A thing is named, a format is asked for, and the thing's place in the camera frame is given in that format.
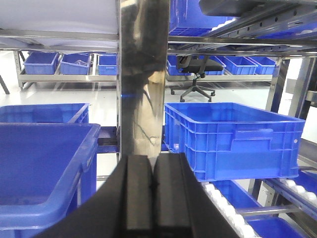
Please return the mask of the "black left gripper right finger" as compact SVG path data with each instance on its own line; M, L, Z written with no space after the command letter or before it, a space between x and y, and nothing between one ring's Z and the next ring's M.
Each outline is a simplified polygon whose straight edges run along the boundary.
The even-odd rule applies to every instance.
M236 238L208 198L183 153L160 154L154 167L156 238Z

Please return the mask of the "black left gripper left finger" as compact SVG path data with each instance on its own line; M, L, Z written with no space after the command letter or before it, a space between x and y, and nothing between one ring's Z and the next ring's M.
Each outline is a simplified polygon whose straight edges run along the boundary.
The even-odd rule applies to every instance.
M150 238L151 182L148 157L125 156L89 200L37 237Z

